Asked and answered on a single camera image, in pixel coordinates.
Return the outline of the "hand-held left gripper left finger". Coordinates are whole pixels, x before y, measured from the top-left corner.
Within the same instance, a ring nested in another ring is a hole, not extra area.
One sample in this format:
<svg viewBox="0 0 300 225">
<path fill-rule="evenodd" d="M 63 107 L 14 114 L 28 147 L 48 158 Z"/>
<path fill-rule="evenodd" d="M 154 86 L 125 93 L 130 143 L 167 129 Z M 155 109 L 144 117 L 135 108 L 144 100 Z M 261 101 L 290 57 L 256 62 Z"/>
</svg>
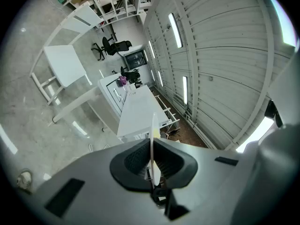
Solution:
<svg viewBox="0 0 300 225">
<path fill-rule="evenodd" d="M 88 153 L 44 182 L 31 209 L 46 225 L 165 225 L 167 217 L 149 193 L 122 187 L 110 162 L 137 141 Z"/>
</svg>

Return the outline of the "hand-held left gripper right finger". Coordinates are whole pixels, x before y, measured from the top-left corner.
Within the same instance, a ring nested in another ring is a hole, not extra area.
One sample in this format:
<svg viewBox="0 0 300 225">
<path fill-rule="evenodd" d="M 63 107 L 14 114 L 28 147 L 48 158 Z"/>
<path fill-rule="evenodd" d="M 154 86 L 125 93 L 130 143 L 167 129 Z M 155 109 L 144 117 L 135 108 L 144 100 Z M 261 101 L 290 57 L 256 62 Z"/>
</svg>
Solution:
<svg viewBox="0 0 300 225">
<path fill-rule="evenodd" d="M 230 188 L 239 155 L 155 139 L 155 162 L 166 193 L 155 225 L 231 225 L 237 192 Z"/>
</svg>

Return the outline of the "white plate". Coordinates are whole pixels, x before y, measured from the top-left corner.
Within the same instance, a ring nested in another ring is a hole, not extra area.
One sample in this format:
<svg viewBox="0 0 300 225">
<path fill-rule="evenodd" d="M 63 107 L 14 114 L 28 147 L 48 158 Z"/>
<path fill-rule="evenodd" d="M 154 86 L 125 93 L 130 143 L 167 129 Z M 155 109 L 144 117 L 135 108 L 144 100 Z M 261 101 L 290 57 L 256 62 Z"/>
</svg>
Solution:
<svg viewBox="0 0 300 225">
<path fill-rule="evenodd" d="M 154 137 L 153 137 L 154 128 L 159 129 L 158 116 L 155 112 L 152 115 L 151 128 L 150 128 L 150 132 L 149 132 L 149 135 L 150 135 L 150 177 L 151 177 L 151 183 L 152 183 L 153 187 L 159 185 L 160 176 L 161 176 L 161 171 L 154 161 Z"/>
</svg>

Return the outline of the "white microwave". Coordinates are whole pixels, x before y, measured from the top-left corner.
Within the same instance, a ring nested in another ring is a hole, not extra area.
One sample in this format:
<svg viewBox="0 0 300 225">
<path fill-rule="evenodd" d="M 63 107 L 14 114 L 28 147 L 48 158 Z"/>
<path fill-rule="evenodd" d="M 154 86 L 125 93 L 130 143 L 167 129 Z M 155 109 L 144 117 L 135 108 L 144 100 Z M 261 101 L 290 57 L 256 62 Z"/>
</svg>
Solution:
<svg viewBox="0 0 300 225">
<path fill-rule="evenodd" d="M 160 127 L 168 123 L 168 117 L 148 86 L 130 90 L 121 113 L 117 137 L 131 138 L 148 133 L 154 113 Z"/>
</svg>

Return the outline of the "beige sneaker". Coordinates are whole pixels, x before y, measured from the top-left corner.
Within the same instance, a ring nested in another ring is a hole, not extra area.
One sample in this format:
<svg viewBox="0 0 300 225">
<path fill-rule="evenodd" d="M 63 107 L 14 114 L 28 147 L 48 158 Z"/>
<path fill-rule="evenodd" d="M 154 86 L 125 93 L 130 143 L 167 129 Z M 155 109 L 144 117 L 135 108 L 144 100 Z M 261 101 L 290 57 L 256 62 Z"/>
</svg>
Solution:
<svg viewBox="0 0 300 225">
<path fill-rule="evenodd" d="M 31 194 L 32 173 L 30 170 L 23 170 L 17 177 L 17 187 L 28 194 Z"/>
</svg>

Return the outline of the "black office chair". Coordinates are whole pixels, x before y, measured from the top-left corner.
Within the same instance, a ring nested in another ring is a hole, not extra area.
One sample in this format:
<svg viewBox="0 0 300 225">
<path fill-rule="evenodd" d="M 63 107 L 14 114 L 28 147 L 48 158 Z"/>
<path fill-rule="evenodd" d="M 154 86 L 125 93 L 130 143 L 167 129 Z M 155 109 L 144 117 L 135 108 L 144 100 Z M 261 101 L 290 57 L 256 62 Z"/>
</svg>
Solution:
<svg viewBox="0 0 300 225">
<path fill-rule="evenodd" d="M 130 41 L 121 41 L 121 42 L 116 42 L 110 44 L 109 41 L 112 40 L 112 37 L 107 39 L 106 37 L 102 38 L 102 43 L 103 46 L 99 47 L 97 43 L 93 43 L 91 50 L 95 50 L 99 53 L 99 59 L 100 60 L 105 60 L 103 52 L 105 52 L 107 55 L 113 56 L 115 53 L 119 52 L 126 52 L 129 50 L 130 47 L 132 47 L 132 44 Z"/>
<path fill-rule="evenodd" d="M 125 72 L 124 68 L 120 68 L 120 73 L 130 84 L 134 84 L 136 87 L 142 86 L 141 76 L 138 69 L 134 69 L 132 72 Z"/>
</svg>

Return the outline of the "white chair left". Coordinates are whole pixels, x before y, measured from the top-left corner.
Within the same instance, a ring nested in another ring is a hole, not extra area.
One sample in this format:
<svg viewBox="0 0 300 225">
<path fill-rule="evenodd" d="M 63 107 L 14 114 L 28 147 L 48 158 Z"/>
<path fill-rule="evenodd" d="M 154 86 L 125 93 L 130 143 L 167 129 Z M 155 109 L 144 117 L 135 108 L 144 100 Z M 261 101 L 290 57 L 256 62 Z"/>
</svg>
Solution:
<svg viewBox="0 0 300 225">
<path fill-rule="evenodd" d="M 48 105 L 53 102 L 53 100 L 63 89 L 67 88 L 79 78 L 86 75 L 86 71 L 75 52 L 73 44 L 86 32 L 90 31 L 103 21 L 104 20 L 90 8 L 90 3 L 87 1 L 71 12 L 57 26 L 45 44 L 42 46 L 31 67 L 30 77 L 32 77 L 38 89 L 47 100 Z M 55 36 L 58 35 L 62 29 L 77 32 L 78 35 L 68 45 L 50 45 Z M 46 56 L 54 76 L 45 82 L 40 83 L 34 73 L 34 68 L 36 67 L 42 54 Z M 49 85 L 53 80 L 57 80 L 60 84 L 60 87 L 50 97 L 46 93 L 44 87 Z"/>
</svg>

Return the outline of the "dark glass door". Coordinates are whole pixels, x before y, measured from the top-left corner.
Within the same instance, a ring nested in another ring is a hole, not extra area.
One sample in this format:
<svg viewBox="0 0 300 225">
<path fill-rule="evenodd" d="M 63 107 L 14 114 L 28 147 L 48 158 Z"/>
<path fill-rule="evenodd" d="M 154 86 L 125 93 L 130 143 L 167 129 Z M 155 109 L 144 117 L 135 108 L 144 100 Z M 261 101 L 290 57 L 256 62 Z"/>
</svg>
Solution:
<svg viewBox="0 0 300 225">
<path fill-rule="evenodd" d="M 125 56 L 129 70 L 136 69 L 140 66 L 147 65 L 147 60 L 143 50 L 131 53 Z"/>
</svg>

